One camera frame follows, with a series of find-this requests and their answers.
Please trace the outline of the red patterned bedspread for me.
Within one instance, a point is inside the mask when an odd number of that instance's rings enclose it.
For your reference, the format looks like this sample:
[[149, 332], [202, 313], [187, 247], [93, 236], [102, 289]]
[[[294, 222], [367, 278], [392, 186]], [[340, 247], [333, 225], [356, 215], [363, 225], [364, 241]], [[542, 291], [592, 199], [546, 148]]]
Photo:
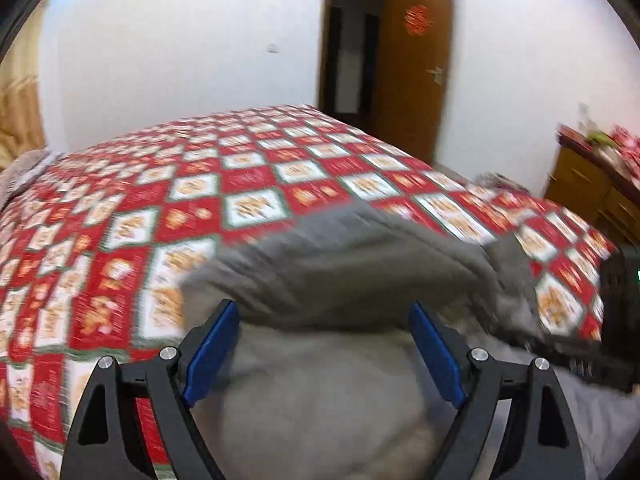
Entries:
[[182, 336], [178, 281], [216, 250], [364, 200], [460, 240], [512, 232], [552, 334], [596, 339], [612, 244], [577, 214], [463, 185], [307, 106], [166, 122], [67, 155], [1, 214], [1, 416], [43, 478], [61, 469], [101, 351]]

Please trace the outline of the grey pillow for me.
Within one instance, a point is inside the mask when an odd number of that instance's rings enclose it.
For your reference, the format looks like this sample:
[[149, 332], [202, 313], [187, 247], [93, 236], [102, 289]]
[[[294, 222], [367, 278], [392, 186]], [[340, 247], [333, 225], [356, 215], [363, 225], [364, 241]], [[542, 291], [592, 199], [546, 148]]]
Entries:
[[14, 197], [23, 193], [62, 156], [61, 152], [51, 152], [42, 148], [25, 152], [11, 162], [1, 173], [0, 210], [6, 208]]

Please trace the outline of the dark wooden door frame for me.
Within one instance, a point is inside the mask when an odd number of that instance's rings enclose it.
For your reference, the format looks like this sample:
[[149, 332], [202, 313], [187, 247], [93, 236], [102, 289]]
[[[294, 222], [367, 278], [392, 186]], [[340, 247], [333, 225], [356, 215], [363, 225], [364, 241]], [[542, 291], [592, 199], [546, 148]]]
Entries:
[[323, 0], [318, 107], [363, 128], [371, 110], [385, 0]]

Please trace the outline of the green folded cloth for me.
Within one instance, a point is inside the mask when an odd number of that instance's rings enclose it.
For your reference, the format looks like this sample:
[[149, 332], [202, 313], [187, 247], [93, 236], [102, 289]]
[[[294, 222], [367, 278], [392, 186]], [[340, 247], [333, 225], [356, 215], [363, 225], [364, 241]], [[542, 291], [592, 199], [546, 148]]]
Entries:
[[616, 147], [616, 142], [602, 130], [591, 130], [586, 136], [586, 141], [591, 146], [612, 146]]

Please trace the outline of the brown wooden door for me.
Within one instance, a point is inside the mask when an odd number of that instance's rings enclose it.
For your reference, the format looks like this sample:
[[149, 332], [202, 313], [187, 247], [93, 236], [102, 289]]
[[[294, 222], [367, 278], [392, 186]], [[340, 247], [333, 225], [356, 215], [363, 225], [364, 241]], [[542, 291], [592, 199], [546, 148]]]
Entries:
[[[410, 36], [405, 12], [424, 4], [435, 22]], [[376, 51], [369, 132], [410, 155], [431, 162], [442, 120], [454, 28], [454, 0], [385, 0]], [[430, 68], [444, 70], [434, 84]]]

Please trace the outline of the yellow curtain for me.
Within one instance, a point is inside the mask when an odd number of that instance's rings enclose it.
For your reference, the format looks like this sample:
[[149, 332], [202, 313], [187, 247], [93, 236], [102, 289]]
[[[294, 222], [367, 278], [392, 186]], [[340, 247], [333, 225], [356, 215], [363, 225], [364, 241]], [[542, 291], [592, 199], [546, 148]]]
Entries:
[[1, 62], [0, 167], [47, 145], [39, 104], [39, 40], [48, 0], [29, 15]]

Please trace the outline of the red white floral cloth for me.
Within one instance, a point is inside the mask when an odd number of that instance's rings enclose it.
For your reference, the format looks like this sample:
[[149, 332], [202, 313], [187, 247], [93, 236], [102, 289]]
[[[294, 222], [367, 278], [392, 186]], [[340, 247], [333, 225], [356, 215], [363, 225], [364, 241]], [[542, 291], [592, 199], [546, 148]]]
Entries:
[[640, 140], [638, 136], [634, 136], [620, 125], [614, 125], [610, 132], [610, 138], [616, 143], [620, 154], [626, 159], [639, 161]]

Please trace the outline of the red paper door decoration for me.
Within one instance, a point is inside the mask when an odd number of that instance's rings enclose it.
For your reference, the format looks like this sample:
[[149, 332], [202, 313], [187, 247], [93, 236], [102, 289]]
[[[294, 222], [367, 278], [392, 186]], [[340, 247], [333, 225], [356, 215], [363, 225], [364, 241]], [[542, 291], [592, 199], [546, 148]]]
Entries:
[[423, 36], [435, 24], [430, 9], [424, 4], [410, 6], [405, 12], [404, 22], [410, 36]]

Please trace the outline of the brown wooden dresser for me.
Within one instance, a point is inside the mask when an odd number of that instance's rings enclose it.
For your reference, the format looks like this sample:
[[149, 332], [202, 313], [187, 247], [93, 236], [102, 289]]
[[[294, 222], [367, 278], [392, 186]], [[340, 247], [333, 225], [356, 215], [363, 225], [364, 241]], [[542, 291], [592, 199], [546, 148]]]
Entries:
[[616, 245], [639, 245], [639, 188], [572, 128], [558, 128], [559, 151], [544, 198], [578, 214]]

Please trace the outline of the grey puffer jacket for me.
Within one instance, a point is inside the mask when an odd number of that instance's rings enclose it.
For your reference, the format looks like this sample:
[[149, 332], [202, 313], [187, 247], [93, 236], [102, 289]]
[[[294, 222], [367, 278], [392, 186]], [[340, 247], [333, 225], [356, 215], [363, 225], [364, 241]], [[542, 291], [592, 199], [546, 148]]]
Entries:
[[221, 248], [180, 282], [184, 325], [222, 300], [240, 334], [193, 417], [229, 479], [420, 479], [454, 419], [408, 331], [420, 301], [506, 362], [540, 337], [530, 261], [512, 234], [487, 245], [367, 204], [330, 208]]

